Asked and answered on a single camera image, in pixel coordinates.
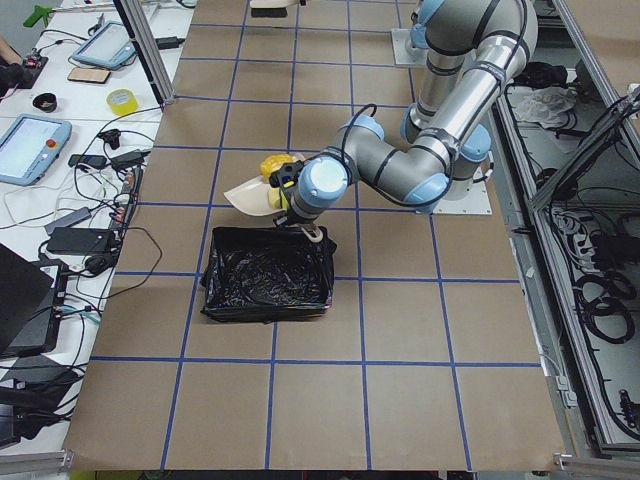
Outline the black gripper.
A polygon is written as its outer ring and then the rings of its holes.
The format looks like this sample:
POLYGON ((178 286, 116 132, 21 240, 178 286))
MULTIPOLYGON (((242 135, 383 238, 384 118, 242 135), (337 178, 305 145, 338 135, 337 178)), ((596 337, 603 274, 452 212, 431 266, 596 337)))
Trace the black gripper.
POLYGON ((301 221, 300 215, 294 210, 294 194, 302 169, 302 162, 288 163, 272 173, 269 178, 270 187, 279 188, 281 191, 283 209, 280 211, 283 211, 283 214, 274 220, 278 227, 293 226, 301 221))

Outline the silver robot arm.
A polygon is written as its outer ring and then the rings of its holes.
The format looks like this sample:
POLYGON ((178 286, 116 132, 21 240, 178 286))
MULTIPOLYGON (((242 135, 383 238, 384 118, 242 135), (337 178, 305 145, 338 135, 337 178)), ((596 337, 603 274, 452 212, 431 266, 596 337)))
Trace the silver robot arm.
POLYGON ((409 33, 408 51, 412 56, 425 53, 429 46, 426 41, 426 25, 419 19, 419 14, 411 15, 412 27, 409 33))
POLYGON ((534 7, 529 1, 421 1, 411 35, 426 50, 426 66, 400 127, 408 148, 388 143, 382 126, 359 111, 317 155, 271 174, 284 201, 276 226, 314 226, 359 181, 398 206, 430 214, 454 185, 472 180, 476 162, 465 151, 468 140, 534 53, 534 7))

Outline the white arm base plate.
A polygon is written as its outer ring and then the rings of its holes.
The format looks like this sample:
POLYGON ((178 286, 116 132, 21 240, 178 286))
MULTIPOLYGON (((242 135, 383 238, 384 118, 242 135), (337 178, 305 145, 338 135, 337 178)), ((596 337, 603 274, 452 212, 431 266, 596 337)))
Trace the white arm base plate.
POLYGON ((492 208, 483 172, 478 167, 471 179, 454 181, 447 194, 437 203, 433 213, 438 215, 491 215, 492 208))
POLYGON ((394 53, 394 62, 398 67, 419 68, 426 65, 427 51, 417 56, 412 56, 408 51, 410 29, 392 29, 391 43, 394 53))

